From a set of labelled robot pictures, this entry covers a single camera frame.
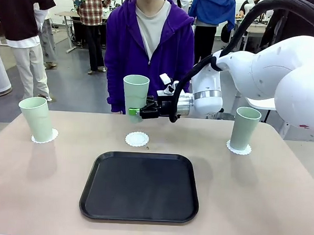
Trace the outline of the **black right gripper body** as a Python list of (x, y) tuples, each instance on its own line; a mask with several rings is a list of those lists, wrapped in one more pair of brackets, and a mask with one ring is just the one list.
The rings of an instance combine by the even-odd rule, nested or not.
[(177, 103), (174, 95), (147, 96), (146, 105), (140, 109), (142, 119), (154, 119), (159, 117), (168, 117), (170, 121), (177, 120)]

